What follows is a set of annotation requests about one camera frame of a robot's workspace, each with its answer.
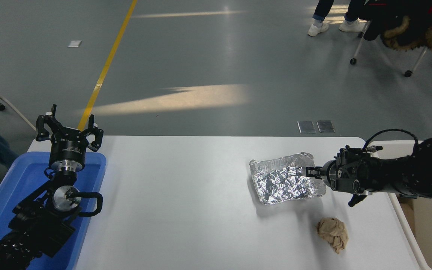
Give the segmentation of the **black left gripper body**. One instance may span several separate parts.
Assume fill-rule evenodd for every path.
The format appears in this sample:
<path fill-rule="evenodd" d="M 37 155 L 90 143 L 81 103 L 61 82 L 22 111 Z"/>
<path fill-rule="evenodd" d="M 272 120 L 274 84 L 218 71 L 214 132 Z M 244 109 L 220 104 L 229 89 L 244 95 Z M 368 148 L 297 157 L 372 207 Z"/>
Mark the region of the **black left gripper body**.
<path fill-rule="evenodd" d="M 71 160 L 84 164 L 88 145 L 87 138 L 81 135 L 79 130 L 69 128 L 54 131 L 51 136 L 49 163 Z"/>

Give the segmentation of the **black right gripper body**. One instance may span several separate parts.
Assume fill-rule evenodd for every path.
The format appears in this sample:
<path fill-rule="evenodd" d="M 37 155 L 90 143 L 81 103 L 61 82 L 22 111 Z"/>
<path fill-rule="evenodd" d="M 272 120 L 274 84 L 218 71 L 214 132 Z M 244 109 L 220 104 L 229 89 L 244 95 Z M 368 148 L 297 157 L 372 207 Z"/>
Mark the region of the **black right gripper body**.
<path fill-rule="evenodd" d="M 367 165 L 369 166 L 369 192 L 386 192 L 396 193 L 394 185 L 394 170 L 396 167 L 396 159 L 379 159 L 371 157 Z"/>

